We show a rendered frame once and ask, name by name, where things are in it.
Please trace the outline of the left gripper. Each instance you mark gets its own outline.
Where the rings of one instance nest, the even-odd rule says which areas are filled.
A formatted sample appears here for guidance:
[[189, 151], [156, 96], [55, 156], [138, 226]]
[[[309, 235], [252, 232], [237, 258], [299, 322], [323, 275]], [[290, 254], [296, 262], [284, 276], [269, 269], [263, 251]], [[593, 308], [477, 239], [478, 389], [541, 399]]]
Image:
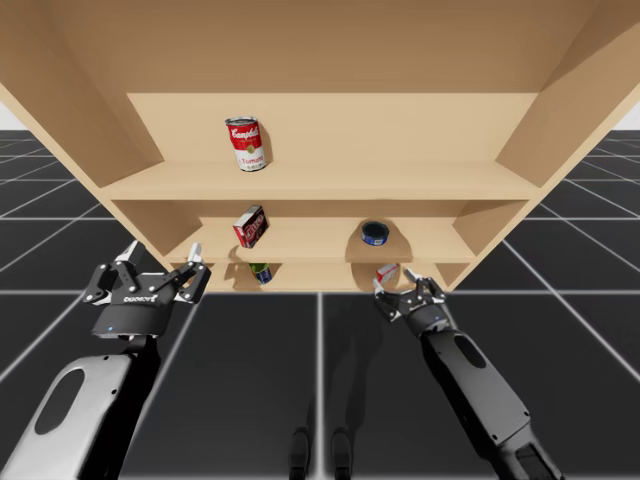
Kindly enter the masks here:
[[99, 264], [83, 302], [103, 305], [92, 334], [99, 338], [158, 337], [165, 333], [174, 302], [197, 304], [211, 277], [194, 243], [185, 264], [167, 274], [141, 273], [136, 263], [146, 251], [134, 240], [112, 262]]

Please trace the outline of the blue flat can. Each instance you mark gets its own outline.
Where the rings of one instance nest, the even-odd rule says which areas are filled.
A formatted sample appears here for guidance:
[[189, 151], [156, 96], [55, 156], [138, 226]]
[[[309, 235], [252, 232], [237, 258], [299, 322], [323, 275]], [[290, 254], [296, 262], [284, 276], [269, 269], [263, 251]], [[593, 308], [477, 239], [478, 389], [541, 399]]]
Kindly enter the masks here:
[[384, 245], [390, 234], [389, 227], [382, 222], [369, 220], [365, 221], [360, 230], [362, 241], [370, 246]]

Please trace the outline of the pale wooden shelf unit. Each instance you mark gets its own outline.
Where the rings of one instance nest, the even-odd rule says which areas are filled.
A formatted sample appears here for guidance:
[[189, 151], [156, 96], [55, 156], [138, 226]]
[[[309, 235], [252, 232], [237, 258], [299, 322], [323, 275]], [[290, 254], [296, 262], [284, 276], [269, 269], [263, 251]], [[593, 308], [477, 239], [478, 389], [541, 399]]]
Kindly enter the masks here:
[[0, 101], [162, 266], [200, 243], [211, 290], [253, 261], [276, 291], [388, 263], [452, 290], [640, 101], [640, 0], [0, 0]]

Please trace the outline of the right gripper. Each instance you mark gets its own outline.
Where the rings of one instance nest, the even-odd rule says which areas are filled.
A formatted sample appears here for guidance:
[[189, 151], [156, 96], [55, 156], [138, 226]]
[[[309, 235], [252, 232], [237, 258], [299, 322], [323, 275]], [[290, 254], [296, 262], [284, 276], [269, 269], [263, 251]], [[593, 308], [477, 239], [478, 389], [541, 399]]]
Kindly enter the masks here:
[[387, 291], [374, 277], [374, 302], [389, 323], [402, 320], [416, 337], [454, 328], [454, 321], [446, 312], [446, 295], [432, 277], [424, 277], [410, 268], [404, 269], [405, 277], [415, 290]]

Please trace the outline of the red and white can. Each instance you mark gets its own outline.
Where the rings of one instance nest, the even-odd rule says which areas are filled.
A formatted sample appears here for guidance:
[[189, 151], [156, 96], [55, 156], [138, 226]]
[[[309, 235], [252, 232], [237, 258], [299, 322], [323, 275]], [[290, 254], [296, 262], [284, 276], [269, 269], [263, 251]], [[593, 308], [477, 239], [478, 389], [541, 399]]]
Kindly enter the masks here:
[[252, 116], [225, 120], [239, 168], [244, 172], [259, 171], [267, 161], [262, 145], [259, 122]]

